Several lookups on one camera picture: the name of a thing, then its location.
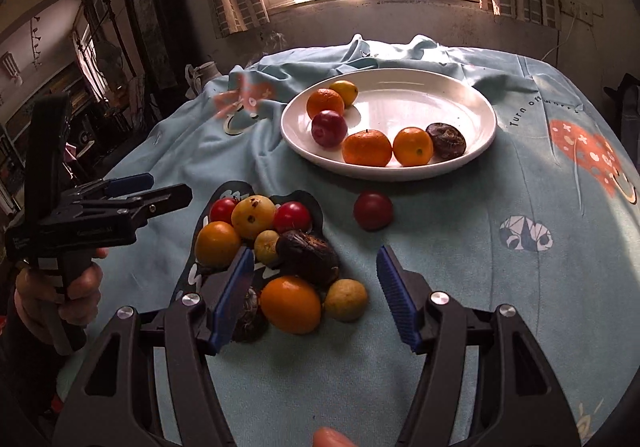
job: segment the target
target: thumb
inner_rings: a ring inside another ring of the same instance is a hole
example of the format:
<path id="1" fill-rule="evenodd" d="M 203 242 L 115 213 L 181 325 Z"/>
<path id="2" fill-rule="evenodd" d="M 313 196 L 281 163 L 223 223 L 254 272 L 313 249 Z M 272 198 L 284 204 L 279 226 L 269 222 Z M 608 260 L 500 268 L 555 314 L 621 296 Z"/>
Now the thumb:
<path id="1" fill-rule="evenodd" d="M 312 447 L 356 447 L 356 444 L 333 429 L 321 427 L 314 433 Z"/>

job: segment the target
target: white plate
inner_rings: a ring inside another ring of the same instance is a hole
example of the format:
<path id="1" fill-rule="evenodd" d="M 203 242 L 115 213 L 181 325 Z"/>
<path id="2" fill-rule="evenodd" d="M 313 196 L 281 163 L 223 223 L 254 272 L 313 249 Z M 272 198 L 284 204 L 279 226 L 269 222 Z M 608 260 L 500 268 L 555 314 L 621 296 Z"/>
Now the white plate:
<path id="1" fill-rule="evenodd" d="M 425 129 L 433 122 L 445 122 L 465 137 L 465 154 L 446 162 L 433 158 L 426 166 L 415 167 L 402 167 L 395 157 L 386 167 L 345 164 L 339 148 L 324 150 L 316 144 L 311 137 L 311 119 L 306 114 L 309 95 L 337 80 L 351 81 L 359 90 L 353 106 L 344 111 L 349 135 L 379 130 L 393 143 L 403 128 Z M 438 73 L 404 68 L 363 70 L 319 82 L 287 105 L 280 123 L 285 140 L 310 162 L 344 176 L 379 182 L 421 180 L 464 166 L 489 147 L 496 127 L 491 104 L 471 86 Z"/>

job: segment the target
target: metal bolt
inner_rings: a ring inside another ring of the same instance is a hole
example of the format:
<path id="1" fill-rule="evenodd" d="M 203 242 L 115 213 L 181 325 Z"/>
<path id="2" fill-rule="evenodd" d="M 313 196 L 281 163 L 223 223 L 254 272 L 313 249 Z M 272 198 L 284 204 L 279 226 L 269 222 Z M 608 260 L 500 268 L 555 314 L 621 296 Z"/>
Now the metal bolt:
<path id="1" fill-rule="evenodd" d="M 196 306 L 200 302 L 200 296 L 197 293 L 188 293 L 182 296 L 182 304 L 185 306 Z"/>
<path id="2" fill-rule="evenodd" d="M 501 304 L 499 311 L 505 317 L 513 317 L 517 313 L 516 309 L 510 304 Z"/>
<path id="3" fill-rule="evenodd" d="M 120 308 L 117 313 L 119 319 L 128 319 L 133 315 L 133 308 L 130 306 L 123 306 Z"/>
<path id="4" fill-rule="evenodd" d="M 446 304 L 449 302 L 449 296 L 444 292 L 433 292 L 431 294 L 431 302 L 434 304 Z"/>

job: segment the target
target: bed sheet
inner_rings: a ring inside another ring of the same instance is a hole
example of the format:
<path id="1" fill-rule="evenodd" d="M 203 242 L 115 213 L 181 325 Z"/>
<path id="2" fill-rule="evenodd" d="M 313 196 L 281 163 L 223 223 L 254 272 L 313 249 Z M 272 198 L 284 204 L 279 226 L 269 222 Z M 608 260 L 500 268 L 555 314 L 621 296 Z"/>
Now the bed sheet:
<path id="1" fill-rule="evenodd" d="M 280 136 L 284 106 L 331 76 L 366 68 L 414 68 L 467 82 L 495 108 L 494 143 L 478 159 L 423 182 L 372 184 L 306 162 Z M 392 445 L 408 412 L 423 358 L 400 342 L 376 280 L 375 255 L 393 246 L 402 264 L 462 304 L 494 310 L 509 302 L 537 337 L 567 395 L 583 440 L 619 402 L 640 364 L 640 177 L 593 105 L 558 70 L 508 53 L 446 48 L 424 36 L 266 56 L 247 69 L 275 101 L 257 116 L 219 115 L 216 94 L 237 87 L 241 69 L 160 122 L 110 173 L 151 172 L 156 186 L 184 182 L 191 205 L 149 222 L 138 241 L 111 250 L 90 341 L 122 305 L 144 312 L 169 304 L 191 235 L 210 196 L 243 180 L 271 196 L 309 191 L 321 204 L 324 234 L 343 276 L 362 281 L 370 307 L 356 324 L 325 319 L 316 334 L 271 327 L 254 345 L 232 343 L 209 359 L 216 390 L 240 447 L 306 446 L 320 426 L 361 446 Z M 237 135 L 225 132 L 225 124 Z M 365 233 L 351 218 L 365 188 L 388 194 L 396 221 Z M 77 354 L 59 377 L 65 395 Z M 452 440 L 470 424 L 475 391 L 468 355 Z M 162 374 L 162 353 L 156 368 Z M 163 426 L 179 442 L 165 380 L 158 383 Z"/>

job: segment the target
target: small yellow fruit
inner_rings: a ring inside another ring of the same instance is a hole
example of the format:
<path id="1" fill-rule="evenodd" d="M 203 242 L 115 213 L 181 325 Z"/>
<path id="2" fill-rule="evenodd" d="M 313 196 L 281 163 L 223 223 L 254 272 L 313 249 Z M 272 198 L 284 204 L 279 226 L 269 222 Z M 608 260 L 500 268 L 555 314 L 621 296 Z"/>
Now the small yellow fruit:
<path id="1" fill-rule="evenodd" d="M 240 236 L 255 239 L 258 234 L 273 225 L 276 206 L 266 196 L 254 194 L 236 205 L 231 213 L 231 223 Z"/>
<path id="2" fill-rule="evenodd" d="M 368 302 L 369 296 L 362 283 L 353 279 L 339 279 L 326 294 L 324 311 L 337 321 L 355 321 L 362 316 Z"/>
<path id="3" fill-rule="evenodd" d="M 204 267 L 223 268 L 231 265 L 240 249 L 240 236 L 226 222 L 211 222 L 196 238 L 196 260 Z"/>
<path id="4" fill-rule="evenodd" d="M 329 89 L 342 97 L 345 106 L 351 106 L 358 96 L 358 87 L 349 81 L 336 81 L 329 86 Z"/>
<path id="5" fill-rule="evenodd" d="M 276 231 L 262 231 L 258 234 L 254 243 L 255 259 L 263 265 L 275 263 L 278 260 L 276 243 L 279 237 Z"/>

